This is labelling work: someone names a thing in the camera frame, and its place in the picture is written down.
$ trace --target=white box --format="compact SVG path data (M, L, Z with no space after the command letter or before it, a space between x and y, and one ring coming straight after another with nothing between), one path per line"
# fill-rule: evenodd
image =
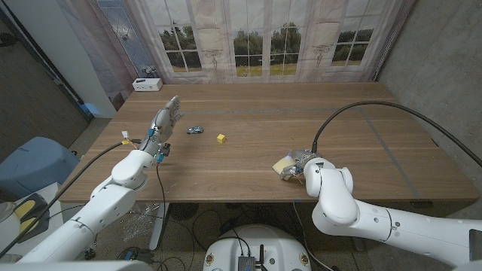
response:
M159 78L137 78L133 87L136 91L159 91L163 82Z

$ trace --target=small toy car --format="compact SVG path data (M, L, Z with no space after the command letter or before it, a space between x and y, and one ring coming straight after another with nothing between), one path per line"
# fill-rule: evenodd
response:
M204 132L204 129L201 126L194 126L194 127L189 127L186 129L186 133L189 134L197 134L197 133L202 133Z

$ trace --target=yellow cube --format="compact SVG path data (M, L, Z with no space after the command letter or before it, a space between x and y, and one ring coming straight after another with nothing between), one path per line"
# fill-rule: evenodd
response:
M219 134L218 135L218 142L223 144L226 141L226 136Z

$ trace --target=yellow object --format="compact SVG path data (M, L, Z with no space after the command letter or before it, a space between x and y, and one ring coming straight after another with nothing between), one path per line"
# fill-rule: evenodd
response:
M218 135L218 142L223 144L225 141L226 141L226 136L224 136L223 134L219 134Z
M20 232L23 232L23 230L25 230L33 221L35 220L35 218L30 218L29 220L27 221L24 221L21 225L20 225ZM35 223L35 226L32 227L29 232L33 229L35 229L35 227L37 227L38 225L38 221L37 223Z
M22 204L21 206L18 206L16 209L15 209L15 215L17 215L18 218L23 218L23 216L29 212L30 210L32 210L32 208L35 206L35 201L32 199L32 200L29 200L27 202L25 202L24 204Z
M293 158L287 155L286 157L278 161L278 163L274 164L273 169L279 175L286 166L293 166L294 164L296 164L296 162L293 160ZM290 177L291 176L284 177L285 181L287 181Z

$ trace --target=wooden table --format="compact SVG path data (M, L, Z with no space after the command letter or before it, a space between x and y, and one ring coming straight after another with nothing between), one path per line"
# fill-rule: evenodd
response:
M142 139L157 110L174 95L186 115L169 139L171 154L160 164L167 202L315 201L297 178L281 181L272 165L291 149L311 148L318 128L338 108L363 100L397 102L378 83L165 85L160 92L133 93L71 177L121 141L122 130ZM202 126L204 132L188 135L189 126ZM224 144L216 141L220 133L226 135ZM61 200L88 201L132 149L123 145L98 159ZM343 112L322 133L318 151L335 166L349 168L357 199L471 202L479 197L419 124L395 108L366 105ZM150 180L137 200L162 201L155 168L146 173Z

